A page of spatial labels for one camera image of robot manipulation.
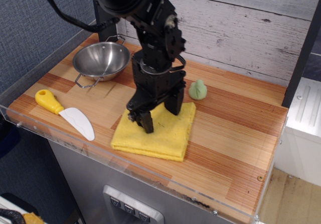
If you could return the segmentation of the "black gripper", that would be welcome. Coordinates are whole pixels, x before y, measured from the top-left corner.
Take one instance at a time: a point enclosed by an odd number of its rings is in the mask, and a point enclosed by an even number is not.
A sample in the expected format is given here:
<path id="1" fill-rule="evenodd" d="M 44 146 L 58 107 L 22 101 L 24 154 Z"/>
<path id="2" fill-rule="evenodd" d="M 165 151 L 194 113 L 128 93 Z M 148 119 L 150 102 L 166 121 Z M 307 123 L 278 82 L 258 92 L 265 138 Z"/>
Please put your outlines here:
<path id="1" fill-rule="evenodd" d="M 132 71 L 136 85 L 136 92 L 127 104 L 129 110 L 128 119 L 136 122 L 144 128 L 147 134 L 153 132 L 153 123 L 150 111 L 162 102 L 165 108 L 174 115 L 178 115 L 184 99 L 186 82 L 183 70 L 186 61 L 182 56 L 177 59 L 181 66 L 165 69 L 160 73 L 153 73 L 143 62 L 143 51 L 140 50 L 133 55 Z"/>

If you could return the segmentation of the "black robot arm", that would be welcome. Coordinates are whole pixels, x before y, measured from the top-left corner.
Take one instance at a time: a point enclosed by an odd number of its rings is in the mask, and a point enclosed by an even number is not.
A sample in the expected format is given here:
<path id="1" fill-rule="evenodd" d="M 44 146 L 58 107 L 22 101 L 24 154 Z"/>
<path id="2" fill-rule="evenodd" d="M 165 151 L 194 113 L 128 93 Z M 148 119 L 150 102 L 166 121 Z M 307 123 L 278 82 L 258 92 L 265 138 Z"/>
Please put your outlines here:
<path id="1" fill-rule="evenodd" d="M 185 39 L 178 28 L 175 7 L 169 0 L 97 0 L 108 14 L 130 22 L 142 49 L 132 57 L 136 92 L 127 104 L 128 118 L 153 132 L 151 110 L 164 103 L 178 115 L 186 83 Z"/>

